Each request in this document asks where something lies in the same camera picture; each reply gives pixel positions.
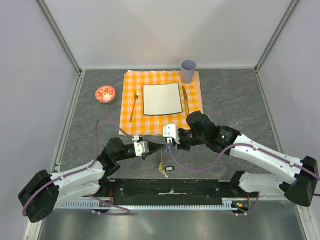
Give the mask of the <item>black key tag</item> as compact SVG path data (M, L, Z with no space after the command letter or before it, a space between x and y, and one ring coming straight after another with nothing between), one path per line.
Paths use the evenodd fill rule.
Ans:
M166 166L166 167L164 168L164 170L165 170L166 172L174 171L174 170L175 170L175 167L174 167L174 166Z

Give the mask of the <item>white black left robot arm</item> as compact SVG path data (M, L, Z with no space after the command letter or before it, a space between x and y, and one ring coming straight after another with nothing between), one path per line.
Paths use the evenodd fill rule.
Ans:
M110 191L108 177L120 168L119 161L145 159L164 147L139 136L129 144L113 137L95 159L82 166L54 173L40 170L18 194L22 215L36 223L68 201L94 194L104 197Z

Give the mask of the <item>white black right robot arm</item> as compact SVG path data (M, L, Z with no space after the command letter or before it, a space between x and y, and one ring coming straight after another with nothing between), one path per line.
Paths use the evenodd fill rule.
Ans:
M316 159L310 156L300 159L270 149L234 128L215 125L200 111L190 113L186 123L188 129L176 130L178 149L188 151L192 146L206 145L219 157L228 155L240 158L269 172L235 172L229 184L229 191L233 196L240 197L245 192L259 192L283 195L303 207L311 205L320 180Z

